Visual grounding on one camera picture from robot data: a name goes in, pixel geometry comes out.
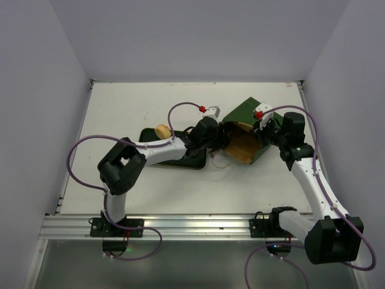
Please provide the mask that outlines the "green paper bag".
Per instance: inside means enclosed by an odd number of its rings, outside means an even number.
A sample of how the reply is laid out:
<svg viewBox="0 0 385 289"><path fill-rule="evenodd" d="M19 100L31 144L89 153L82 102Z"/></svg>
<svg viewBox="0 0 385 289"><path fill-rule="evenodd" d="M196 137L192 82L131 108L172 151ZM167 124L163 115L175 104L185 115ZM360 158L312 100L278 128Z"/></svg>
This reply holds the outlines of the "green paper bag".
<svg viewBox="0 0 385 289"><path fill-rule="evenodd" d="M251 165L255 163L270 147L262 147L253 134L253 110L260 104L255 98L249 97L231 112L223 117L222 122L230 138L230 144L225 152L230 158L240 163Z"/></svg>

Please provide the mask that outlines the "small round bread roll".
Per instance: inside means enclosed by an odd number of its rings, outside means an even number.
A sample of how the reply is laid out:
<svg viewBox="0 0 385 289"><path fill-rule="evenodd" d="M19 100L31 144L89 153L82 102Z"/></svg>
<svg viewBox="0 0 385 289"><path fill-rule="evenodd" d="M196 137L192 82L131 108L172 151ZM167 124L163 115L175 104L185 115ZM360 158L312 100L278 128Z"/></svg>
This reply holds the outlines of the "small round bread roll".
<svg viewBox="0 0 385 289"><path fill-rule="evenodd" d="M172 137L171 129L164 124L160 124L156 126L156 128L154 129L154 132L157 138L159 138L160 140L166 140Z"/></svg>

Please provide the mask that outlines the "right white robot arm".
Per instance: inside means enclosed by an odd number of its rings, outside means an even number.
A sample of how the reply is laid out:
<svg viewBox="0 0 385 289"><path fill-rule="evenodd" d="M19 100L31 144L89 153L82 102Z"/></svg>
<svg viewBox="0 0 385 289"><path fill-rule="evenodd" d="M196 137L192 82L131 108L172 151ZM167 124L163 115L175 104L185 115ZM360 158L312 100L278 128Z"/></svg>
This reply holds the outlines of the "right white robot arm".
<svg viewBox="0 0 385 289"><path fill-rule="evenodd" d="M280 158L300 184L314 217L310 221L293 207L273 208L268 221L272 235L289 232L303 244L313 264L342 263L357 258L363 232L359 217L351 217L338 202L328 184L320 185L324 175L312 145L305 142L305 118L300 113L285 113L277 120L273 113L254 114L254 133L264 145L279 148Z"/></svg>

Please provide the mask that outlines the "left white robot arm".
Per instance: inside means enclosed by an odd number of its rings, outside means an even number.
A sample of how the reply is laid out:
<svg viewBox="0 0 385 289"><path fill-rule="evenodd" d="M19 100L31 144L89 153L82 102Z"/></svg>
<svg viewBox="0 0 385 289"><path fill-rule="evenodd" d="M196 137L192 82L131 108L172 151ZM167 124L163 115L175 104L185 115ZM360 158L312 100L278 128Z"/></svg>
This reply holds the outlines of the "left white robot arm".
<svg viewBox="0 0 385 289"><path fill-rule="evenodd" d="M201 151L218 151L230 144L223 123L203 117L196 126L165 140L130 143L123 138L103 157L97 168L103 182L103 228L111 236L125 229L125 200L145 167L164 161L193 158Z"/></svg>

